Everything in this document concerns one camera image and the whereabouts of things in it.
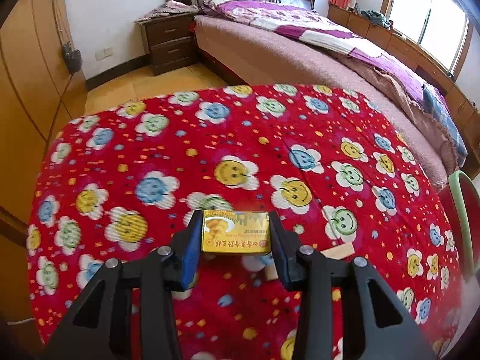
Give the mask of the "dark wooden nightstand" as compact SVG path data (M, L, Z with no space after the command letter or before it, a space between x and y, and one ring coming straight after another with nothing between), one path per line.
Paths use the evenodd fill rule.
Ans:
M149 19L139 24L154 76L198 62L194 13Z

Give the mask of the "blue plaid cloth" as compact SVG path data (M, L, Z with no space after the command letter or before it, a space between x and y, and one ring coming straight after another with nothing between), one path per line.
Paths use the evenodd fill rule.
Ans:
M460 131L456 127L452 117L446 106L441 102L434 87L428 83L423 86L423 107L424 111L433 116L448 132L450 139L453 142L453 147L456 151L457 164L459 167L465 165L465 160L468 156L468 150L465 142L461 137Z

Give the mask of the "window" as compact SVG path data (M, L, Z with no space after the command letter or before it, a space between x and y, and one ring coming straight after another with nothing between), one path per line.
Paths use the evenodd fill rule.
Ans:
M383 0L391 29L419 47L453 80L478 44L473 22L456 0Z

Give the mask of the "purple white quilt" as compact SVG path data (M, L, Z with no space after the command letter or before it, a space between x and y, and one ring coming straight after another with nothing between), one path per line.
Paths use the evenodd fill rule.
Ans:
M315 10L263 0L230 2L220 9L224 19L367 63L397 79L415 102L423 100L422 86L428 82L384 49Z

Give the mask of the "blue clothes on cabinet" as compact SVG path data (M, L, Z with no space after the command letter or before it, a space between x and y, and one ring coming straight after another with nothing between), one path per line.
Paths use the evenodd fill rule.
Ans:
M391 29L391 22L383 13L375 10L362 10L360 14L366 18L370 24L387 30Z

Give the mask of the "purple pillow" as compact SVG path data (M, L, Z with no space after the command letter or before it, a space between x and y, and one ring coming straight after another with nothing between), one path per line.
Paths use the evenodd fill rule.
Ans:
M221 7L230 2L241 2L247 0L203 0L201 3L202 12L209 16L222 16Z

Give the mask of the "red smiley flower blanket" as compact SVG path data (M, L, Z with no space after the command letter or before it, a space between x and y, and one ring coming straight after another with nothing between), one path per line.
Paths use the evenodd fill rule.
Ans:
M28 291L43 341L109 258L144 258L196 210L276 211L315 250L351 245L433 352L461 313L445 175L371 97L323 85L176 92L69 122L41 165Z

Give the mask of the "pink bed cover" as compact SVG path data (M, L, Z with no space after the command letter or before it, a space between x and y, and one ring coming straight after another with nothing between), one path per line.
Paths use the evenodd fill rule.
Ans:
M391 75L354 58L329 54L281 35L226 19L196 16L200 52L229 83L305 84L363 94L399 132L435 190L457 170L447 130L414 105Z

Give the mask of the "black bag on wardrobe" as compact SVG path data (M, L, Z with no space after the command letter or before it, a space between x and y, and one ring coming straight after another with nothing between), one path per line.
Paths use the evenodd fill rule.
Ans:
M81 52L72 47L70 42L62 45L62 58L71 75L79 72L82 65Z

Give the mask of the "dark wooden bed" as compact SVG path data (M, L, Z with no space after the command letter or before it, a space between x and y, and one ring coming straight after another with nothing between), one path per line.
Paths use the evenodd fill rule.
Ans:
M270 0L175 0L197 6L195 36L249 84L320 84L365 95L441 189L469 152L437 87L394 55L315 10Z

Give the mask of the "red bin with green rim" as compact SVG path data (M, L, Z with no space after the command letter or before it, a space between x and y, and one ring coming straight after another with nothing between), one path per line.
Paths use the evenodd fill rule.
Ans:
M479 191L462 171L448 177L439 192L459 253L462 275L467 281L479 272Z

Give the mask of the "long wooden side cabinet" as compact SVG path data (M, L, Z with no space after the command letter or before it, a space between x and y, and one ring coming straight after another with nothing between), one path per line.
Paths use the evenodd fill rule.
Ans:
M478 176L479 111L440 65L419 46L392 30L371 24L363 16L331 5L327 17L384 49L439 90L469 152L462 170L472 179Z

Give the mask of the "wooden wardrobe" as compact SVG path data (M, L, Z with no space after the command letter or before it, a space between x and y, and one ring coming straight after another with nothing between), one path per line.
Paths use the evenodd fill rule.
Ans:
M55 134L86 105L83 72L68 71L65 0L15 0L1 24L1 336L36 352L26 240L38 171Z

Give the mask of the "clothes on nightstand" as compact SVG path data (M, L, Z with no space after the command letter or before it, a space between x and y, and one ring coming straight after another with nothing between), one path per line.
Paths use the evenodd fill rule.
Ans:
M157 6L153 10L150 10L144 16L137 18L135 22L140 24L149 20L163 18L166 16L197 14L198 12L199 8L197 8L196 5L187 5L183 2L168 0L167 2Z

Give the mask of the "yellow snack box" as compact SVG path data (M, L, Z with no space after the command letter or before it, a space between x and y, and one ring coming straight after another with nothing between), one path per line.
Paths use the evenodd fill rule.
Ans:
M268 254L269 213L205 210L201 246L202 252L212 254Z

